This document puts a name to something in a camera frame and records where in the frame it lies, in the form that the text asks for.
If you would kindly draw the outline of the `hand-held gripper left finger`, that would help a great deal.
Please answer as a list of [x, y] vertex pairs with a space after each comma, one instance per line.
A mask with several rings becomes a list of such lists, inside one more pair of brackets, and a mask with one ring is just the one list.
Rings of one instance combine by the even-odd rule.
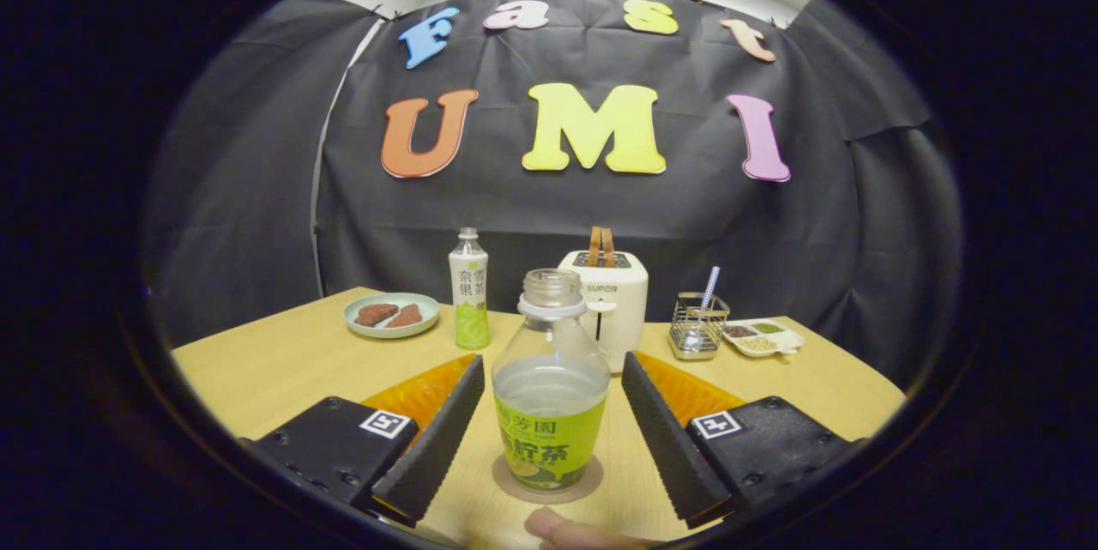
[[484, 390], [467, 353], [363, 402], [327, 396], [244, 448], [305, 490], [414, 527], [428, 510]]

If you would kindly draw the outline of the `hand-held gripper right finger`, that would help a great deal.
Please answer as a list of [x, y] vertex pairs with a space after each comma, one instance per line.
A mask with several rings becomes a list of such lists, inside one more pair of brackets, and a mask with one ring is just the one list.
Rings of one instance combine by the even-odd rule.
[[696, 528], [806, 487], [848, 441], [776, 395], [742, 402], [651, 355], [624, 358], [621, 386], [679, 519]]

